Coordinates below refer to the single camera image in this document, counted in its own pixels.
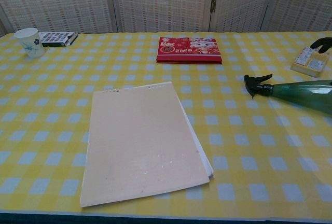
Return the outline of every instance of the black spray nozzle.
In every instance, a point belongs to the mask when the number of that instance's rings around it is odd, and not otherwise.
[[[245,75],[244,76],[245,88],[253,98],[256,93],[264,96],[270,96],[273,91],[273,86],[271,84],[261,85],[260,83],[270,79],[271,77],[272,74],[261,77],[249,77],[249,75]]]

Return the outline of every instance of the beige notebook cover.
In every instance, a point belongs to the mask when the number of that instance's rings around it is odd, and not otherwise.
[[[93,94],[82,207],[209,182],[171,83]]]

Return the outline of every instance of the table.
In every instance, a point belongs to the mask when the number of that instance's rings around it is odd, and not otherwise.
[[[156,64],[159,36],[216,38],[223,65]],[[332,220],[332,118],[250,97],[243,76],[270,83],[332,32],[80,34],[29,59],[0,39],[1,213],[191,219]],[[322,78],[332,79],[331,61]],[[80,208],[92,92],[171,80],[215,170],[206,185]]]

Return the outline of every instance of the black glove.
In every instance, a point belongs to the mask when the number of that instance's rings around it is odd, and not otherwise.
[[[326,52],[329,48],[332,48],[332,37],[324,37],[315,41],[310,48],[315,49],[322,46],[318,51],[319,54]]]

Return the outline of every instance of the plant pattern on mug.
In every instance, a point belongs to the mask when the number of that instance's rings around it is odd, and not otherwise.
[[[23,48],[25,49],[25,51],[28,54],[35,54],[37,52],[37,50],[38,50],[38,46],[36,47],[32,43],[22,43],[22,44],[23,44]]]

